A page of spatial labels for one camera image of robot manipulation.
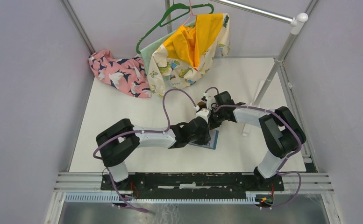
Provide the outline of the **teal card holder wallet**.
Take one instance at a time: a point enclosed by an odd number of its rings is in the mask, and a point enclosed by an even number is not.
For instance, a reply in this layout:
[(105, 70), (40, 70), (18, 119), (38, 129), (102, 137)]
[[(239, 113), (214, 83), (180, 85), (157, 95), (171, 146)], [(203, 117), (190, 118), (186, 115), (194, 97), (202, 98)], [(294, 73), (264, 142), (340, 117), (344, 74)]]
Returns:
[(210, 130), (209, 136), (211, 139), (209, 140), (209, 142), (207, 142), (204, 145), (199, 145), (199, 144), (190, 142), (189, 145), (215, 150), (216, 146), (217, 146), (217, 142), (218, 142), (218, 135), (219, 135), (218, 130)]

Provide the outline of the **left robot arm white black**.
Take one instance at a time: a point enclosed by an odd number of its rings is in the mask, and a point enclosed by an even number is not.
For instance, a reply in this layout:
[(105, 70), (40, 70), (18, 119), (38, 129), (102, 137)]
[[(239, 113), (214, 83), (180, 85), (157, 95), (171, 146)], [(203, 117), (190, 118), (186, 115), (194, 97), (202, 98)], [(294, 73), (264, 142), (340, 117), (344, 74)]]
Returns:
[(94, 157), (108, 168), (112, 184), (125, 190), (130, 184), (125, 160), (140, 147), (183, 148), (187, 144), (206, 145), (210, 142), (209, 124), (202, 117), (166, 128), (147, 129), (135, 126), (130, 119), (121, 119), (96, 136)]

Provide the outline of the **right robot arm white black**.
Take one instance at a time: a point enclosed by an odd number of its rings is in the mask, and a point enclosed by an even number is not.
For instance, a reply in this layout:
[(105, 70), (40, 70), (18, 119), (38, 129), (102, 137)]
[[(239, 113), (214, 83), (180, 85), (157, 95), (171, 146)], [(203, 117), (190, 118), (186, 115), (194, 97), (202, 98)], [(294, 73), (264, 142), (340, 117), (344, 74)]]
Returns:
[(255, 168), (253, 185), (266, 190), (272, 184), (286, 161), (302, 149), (306, 135), (290, 109), (281, 106), (275, 110), (235, 103), (227, 91), (202, 99), (210, 110), (209, 124), (218, 128), (224, 121), (244, 123), (261, 129), (268, 148), (262, 162)]

